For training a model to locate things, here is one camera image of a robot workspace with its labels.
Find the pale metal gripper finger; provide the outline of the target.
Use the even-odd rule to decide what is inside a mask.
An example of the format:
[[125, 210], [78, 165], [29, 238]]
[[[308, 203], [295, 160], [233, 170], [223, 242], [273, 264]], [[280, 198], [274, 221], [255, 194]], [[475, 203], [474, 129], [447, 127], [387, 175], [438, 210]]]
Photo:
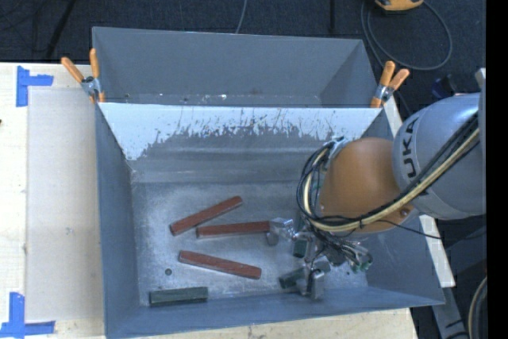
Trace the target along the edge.
[[301, 295], [319, 300], [325, 291], [325, 272], [317, 268], [303, 268], [297, 278], [297, 288]]
[[266, 240], [270, 246], [281, 240], [296, 243], [307, 239], [305, 223], [301, 218], [273, 218], [268, 222]]

